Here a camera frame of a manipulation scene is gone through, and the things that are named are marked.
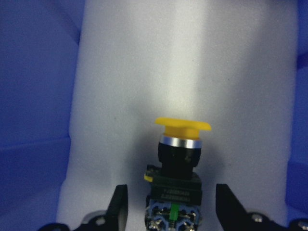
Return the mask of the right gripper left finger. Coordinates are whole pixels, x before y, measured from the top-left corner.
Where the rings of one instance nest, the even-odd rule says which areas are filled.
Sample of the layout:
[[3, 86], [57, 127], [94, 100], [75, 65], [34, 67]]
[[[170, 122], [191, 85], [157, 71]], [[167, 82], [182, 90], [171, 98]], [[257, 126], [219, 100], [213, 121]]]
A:
[[128, 186], [117, 185], [105, 213], [106, 231], [124, 231], [128, 219]]

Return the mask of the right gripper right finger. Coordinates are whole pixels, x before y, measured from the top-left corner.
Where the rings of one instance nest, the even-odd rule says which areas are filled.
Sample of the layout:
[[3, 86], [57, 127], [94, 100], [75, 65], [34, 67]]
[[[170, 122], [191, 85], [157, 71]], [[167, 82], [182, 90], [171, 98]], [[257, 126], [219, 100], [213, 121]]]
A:
[[227, 184], [216, 184], [216, 215], [224, 231], [245, 231], [248, 212]]

